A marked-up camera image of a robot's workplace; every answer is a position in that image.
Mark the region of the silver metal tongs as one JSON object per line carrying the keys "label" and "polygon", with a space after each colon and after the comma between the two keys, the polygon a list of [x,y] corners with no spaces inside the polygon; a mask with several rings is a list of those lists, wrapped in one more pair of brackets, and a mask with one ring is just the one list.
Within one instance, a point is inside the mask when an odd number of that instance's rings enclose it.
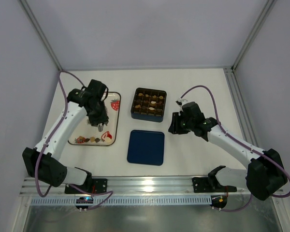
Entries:
{"label": "silver metal tongs", "polygon": [[98,131],[99,131],[99,132],[102,132],[102,131],[103,131],[103,127],[104,127],[104,124],[99,124],[99,125],[97,126]]}

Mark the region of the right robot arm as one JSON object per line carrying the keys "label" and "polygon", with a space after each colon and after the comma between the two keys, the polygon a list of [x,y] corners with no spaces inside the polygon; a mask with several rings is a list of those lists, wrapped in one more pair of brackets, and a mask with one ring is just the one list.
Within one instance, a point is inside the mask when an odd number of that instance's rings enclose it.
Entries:
{"label": "right robot arm", "polygon": [[228,133],[215,118],[205,118],[198,104],[193,101],[176,103],[180,111],[172,114],[168,129],[170,133],[192,132],[222,148],[244,166],[243,169],[219,166],[212,170],[208,174],[208,186],[212,191],[232,186],[247,189],[254,197],[264,201],[288,182],[280,155],[275,150],[265,151]]}

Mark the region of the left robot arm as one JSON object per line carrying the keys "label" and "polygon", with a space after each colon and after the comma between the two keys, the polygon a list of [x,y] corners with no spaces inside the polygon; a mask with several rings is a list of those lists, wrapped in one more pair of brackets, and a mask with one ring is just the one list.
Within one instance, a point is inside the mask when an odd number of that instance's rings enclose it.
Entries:
{"label": "left robot arm", "polygon": [[39,181],[52,187],[67,184],[84,194],[92,190],[90,172],[66,167],[59,160],[69,137],[85,117],[99,131],[108,124],[109,117],[104,103],[107,96],[108,87],[97,80],[91,80],[87,87],[73,89],[65,96],[63,113],[46,136],[34,148],[25,148],[22,157],[28,175],[35,179],[38,192],[41,191]]}

